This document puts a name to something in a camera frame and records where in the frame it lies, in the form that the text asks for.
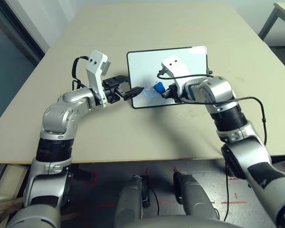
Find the white wall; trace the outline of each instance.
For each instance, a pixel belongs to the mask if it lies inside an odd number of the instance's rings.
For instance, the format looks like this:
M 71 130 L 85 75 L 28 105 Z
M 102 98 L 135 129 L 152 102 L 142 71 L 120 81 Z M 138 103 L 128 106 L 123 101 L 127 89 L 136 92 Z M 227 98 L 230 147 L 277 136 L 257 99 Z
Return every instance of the white wall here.
M 6 0 L 44 51 L 58 39 L 84 4 L 125 2 L 172 2 L 181 0 Z M 226 0 L 258 34 L 273 10 L 274 0 Z M 285 22 L 278 19 L 265 42 L 285 46 Z

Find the beige tabletop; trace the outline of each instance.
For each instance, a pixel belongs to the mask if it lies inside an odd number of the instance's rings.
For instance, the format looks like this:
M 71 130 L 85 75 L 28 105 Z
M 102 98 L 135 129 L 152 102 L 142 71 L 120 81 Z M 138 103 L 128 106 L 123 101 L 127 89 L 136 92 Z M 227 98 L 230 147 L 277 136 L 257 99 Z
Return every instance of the beige tabletop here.
M 45 109 L 71 89 L 76 57 L 97 49 L 112 64 L 106 77 L 127 75 L 128 51 L 205 45 L 214 75 L 237 97 L 262 100 L 271 155 L 285 154 L 285 67 L 226 3 L 143 3 L 84 6 L 0 118 L 0 162 L 30 163 Z M 87 84 L 86 62 L 77 76 Z M 241 107 L 264 137 L 259 106 Z M 83 118 L 74 162 L 221 158 L 222 142 L 203 106 L 133 109 L 120 101 Z

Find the concrete floor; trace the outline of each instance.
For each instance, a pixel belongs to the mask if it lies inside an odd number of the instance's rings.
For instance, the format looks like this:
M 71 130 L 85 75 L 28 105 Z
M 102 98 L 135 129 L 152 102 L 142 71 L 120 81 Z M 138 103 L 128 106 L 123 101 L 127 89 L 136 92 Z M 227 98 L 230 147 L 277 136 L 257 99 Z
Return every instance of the concrete floor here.
M 124 183 L 133 175 L 150 176 L 150 185 L 160 203 L 160 216 L 185 215 L 173 193 L 173 168 L 192 173 L 204 188 L 213 206 L 223 219 L 227 209 L 226 177 L 223 160 L 138 161 L 81 164 L 80 168 L 96 174 L 92 183 L 75 180 L 72 201 L 79 216 L 62 223 L 70 227 L 112 227 L 118 195 Z M 245 228 L 274 228 L 245 180 L 229 178 L 229 214 L 227 222 Z M 157 204 L 150 192 L 151 206 L 143 209 L 143 217 L 155 217 Z

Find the tablet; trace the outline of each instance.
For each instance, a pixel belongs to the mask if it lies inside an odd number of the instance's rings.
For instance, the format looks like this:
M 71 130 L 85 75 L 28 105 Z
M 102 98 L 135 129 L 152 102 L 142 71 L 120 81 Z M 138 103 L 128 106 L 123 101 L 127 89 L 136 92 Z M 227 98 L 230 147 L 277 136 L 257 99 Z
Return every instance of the tablet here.
M 144 87 L 144 90 L 132 99 L 133 108 L 179 104 L 173 99 L 162 98 L 153 88 L 158 82 L 162 82 L 165 89 L 174 83 L 174 80 L 157 78 L 158 71 L 162 69 L 162 61 L 173 55 L 187 65 L 191 75 L 207 73 L 207 48 L 205 46 L 130 51 L 127 53 L 130 87 Z

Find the robotic arm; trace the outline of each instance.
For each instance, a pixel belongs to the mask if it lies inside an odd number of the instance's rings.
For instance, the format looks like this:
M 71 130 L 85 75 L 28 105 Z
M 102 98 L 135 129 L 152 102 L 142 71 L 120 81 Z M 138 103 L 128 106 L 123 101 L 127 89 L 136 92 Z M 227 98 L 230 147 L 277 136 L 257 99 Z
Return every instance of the robotic arm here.
M 96 107 L 106 107 L 120 97 L 131 99 L 143 90 L 135 87 L 122 91 L 119 84 L 128 80 L 125 76 L 102 82 L 100 76 L 106 74 L 109 65 L 106 55 L 93 51 L 86 65 L 89 87 L 65 93 L 45 111 L 37 154 L 24 192 L 24 209 L 12 218 L 8 228 L 60 227 L 60 208 L 69 201 L 73 177 L 71 152 L 81 118 Z
M 181 103 L 205 103 L 225 144 L 222 154 L 236 177 L 246 179 L 277 226 L 285 227 L 285 173 L 271 164 L 269 153 L 241 111 L 230 83 L 222 77 L 186 77 L 187 66 L 176 56 L 162 62 L 159 75 L 174 84 L 161 95 Z

